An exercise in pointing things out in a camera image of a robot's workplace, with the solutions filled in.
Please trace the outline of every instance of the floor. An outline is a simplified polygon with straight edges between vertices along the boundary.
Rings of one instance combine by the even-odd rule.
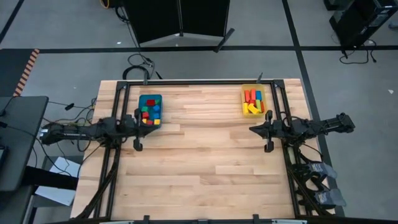
[[[127,25],[112,10],[103,9],[98,1],[19,0],[16,14],[0,49],[13,49],[24,55],[26,49],[40,49],[22,95],[45,95],[52,101],[89,105],[96,96],[101,80],[121,79],[134,47]],[[18,0],[0,2],[0,30],[7,24]],[[290,8],[297,33],[291,35],[286,6]],[[301,78],[314,117],[331,118],[345,112],[356,129],[351,134],[326,136],[337,183],[347,202],[347,217],[398,220],[394,209],[398,202],[394,178],[398,170],[395,137],[398,121],[398,31],[390,30],[387,21],[372,39],[387,50],[375,50],[377,63],[343,65],[338,48],[313,50],[316,46],[338,46],[328,20],[333,13],[321,0],[231,0],[228,26],[236,32],[227,45],[276,46],[264,50],[222,50],[146,52],[156,62],[164,78]],[[173,38],[146,47],[215,45],[214,40],[192,37]],[[99,49],[97,52],[86,52]],[[103,49],[116,48],[116,52]],[[362,61],[365,51],[349,60]],[[131,73],[129,78],[141,78]],[[72,118],[76,112],[49,105],[45,117]],[[70,142],[61,148],[68,156],[81,155]],[[56,147],[48,147],[51,156],[60,156]],[[39,154],[39,164],[43,161]],[[66,220],[70,208],[41,208],[35,223]]]

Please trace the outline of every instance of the white paper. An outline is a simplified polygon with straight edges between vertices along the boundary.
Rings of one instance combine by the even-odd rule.
[[[54,163],[55,163],[55,165],[57,165],[57,167],[59,167],[62,170],[67,171],[73,177],[77,177],[77,172],[79,170],[80,165],[77,164],[76,162],[72,162],[70,160],[67,160],[67,161],[69,163],[69,166],[68,166],[67,162],[65,161],[65,159],[62,157],[58,157]],[[62,170],[59,170],[58,168],[56,168],[53,165],[50,169],[50,172],[59,173]],[[48,198],[50,200],[53,200],[55,202],[70,206],[73,202],[73,199],[75,198],[76,191],[75,190],[58,189],[55,187],[40,186],[37,188],[36,194],[40,195],[42,197]]]

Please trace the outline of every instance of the green block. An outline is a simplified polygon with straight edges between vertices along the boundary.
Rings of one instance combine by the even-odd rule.
[[[256,100],[256,107],[260,111],[260,113],[263,112],[263,111],[261,111],[261,101],[260,100]]]

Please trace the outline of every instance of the wooden table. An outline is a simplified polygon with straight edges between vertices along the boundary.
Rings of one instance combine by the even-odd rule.
[[[292,115],[310,118],[300,80],[284,81]],[[271,88],[264,86],[267,107],[274,110]],[[115,89],[116,81],[101,82],[94,121],[111,116]],[[249,130],[264,118],[243,118],[240,89],[241,85],[131,88],[127,114],[137,108],[139,95],[161,94],[163,125],[142,140],[142,152],[133,149],[132,138],[123,144],[112,220],[142,220],[144,215],[151,220],[251,219],[255,213],[260,218],[294,217],[280,141],[275,139],[275,150],[264,153],[266,141]],[[280,93],[278,98],[283,111]],[[317,148],[315,139],[307,144]],[[320,159],[311,149],[303,147],[302,152]],[[100,148],[83,164],[71,217],[96,192],[103,155]],[[101,215],[106,202],[107,192]]]

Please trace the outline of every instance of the yellow tray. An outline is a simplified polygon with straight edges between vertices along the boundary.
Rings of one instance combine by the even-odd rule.
[[[244,112],[243,103],[246,102],[245,97],[244,97],[244,91],[252,90],[252,89],[261,91],[261,99],[262,99],[262,103],[264,104],[264,111],[262,111],[262,113],[252,114],[252,113]],[[243,116],[245,118],[262,118],[265,116],[266,111],[267,111],[267,103],[266,103],[266,94],[264,93],[264,86],[262,84],[243,84],[242,92],[241,92],[241,99],[242,99],[242,112],[243,112]]]

